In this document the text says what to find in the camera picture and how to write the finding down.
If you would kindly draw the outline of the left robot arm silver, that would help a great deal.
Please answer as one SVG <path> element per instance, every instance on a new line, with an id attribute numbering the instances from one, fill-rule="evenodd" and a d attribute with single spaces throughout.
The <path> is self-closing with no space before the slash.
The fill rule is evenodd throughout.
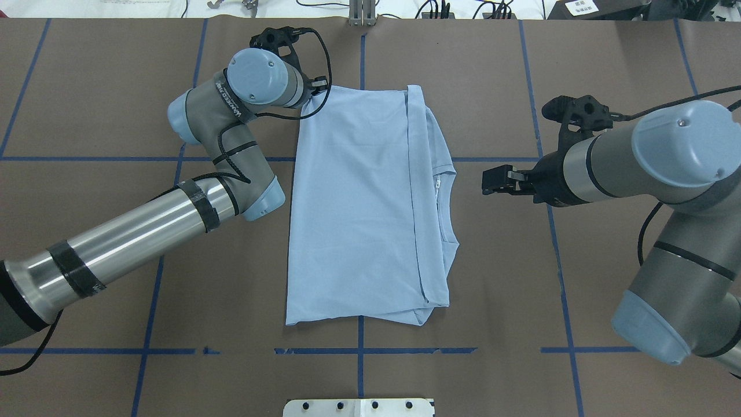
<path id="1" fill-rule="evenodd" d="M 170 103 L 170 126 L 201 145 L 214 173 L 167 192 L 39 254 L 2 261 L 2 346 L 49 329 L 59 312 L 232 217 L 247 221 L 285 203 L 278 179 L 248 127 L 270 107 L 297 109 L 328 97 L 331 74 L 308 78 L 291 56 L 250 47 L 211 80 Z"/>

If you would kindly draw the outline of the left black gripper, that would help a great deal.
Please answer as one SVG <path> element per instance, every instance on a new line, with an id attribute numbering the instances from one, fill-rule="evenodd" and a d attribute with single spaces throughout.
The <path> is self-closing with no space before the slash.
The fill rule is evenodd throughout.
<path id="1" fill-rule="evenodd" d="M 330 79 L 322 75 L 316 78 L 310 78 L 306 74 L 301 74 L 303 79 L 303 93 L 301 96 L 301 106 L 303 107 L 313 97 L 327 92 L 330 89 Z"/>

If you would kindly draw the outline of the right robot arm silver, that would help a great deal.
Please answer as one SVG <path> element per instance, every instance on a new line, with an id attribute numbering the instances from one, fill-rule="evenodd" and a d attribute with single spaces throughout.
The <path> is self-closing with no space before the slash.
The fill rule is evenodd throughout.
<path id="1" fill-rule="evenodd" d="M 557 150 L 531 169 L 485 170 L 482 193 L 574 207 L 648 195 L 656 206 L 637 239 L 640 269 L 611 325 L 657 361 L 689 356 L 739 377 L 739 102 L 689 97 L 635 115 L 594 97 L 556 97 Z"/>

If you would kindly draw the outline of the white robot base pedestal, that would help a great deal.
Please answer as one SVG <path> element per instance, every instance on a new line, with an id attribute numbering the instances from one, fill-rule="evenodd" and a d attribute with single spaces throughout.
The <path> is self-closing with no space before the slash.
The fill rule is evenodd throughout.
<path id="1" fill-rule="evenodd" d="M 328 398 L 296 399 L 284 406 L 283 416 L 435 416 L 433 399 Z"/>

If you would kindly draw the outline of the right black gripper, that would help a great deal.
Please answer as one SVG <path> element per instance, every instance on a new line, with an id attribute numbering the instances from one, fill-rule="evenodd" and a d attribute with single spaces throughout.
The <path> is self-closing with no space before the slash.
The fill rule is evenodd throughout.
<path id="1" fill-rule="evenodd" d="M 563 152 L 543 156 L 530 170 L 518 170 L 511 164 L 502 164 L 482 172 L 482 195 L 508 193 L 513 196 L 534 197 L 534 203 L 547 203 L 553 207 L 574 205 L 574 193 L 567 187 L 564 177 Z"/>

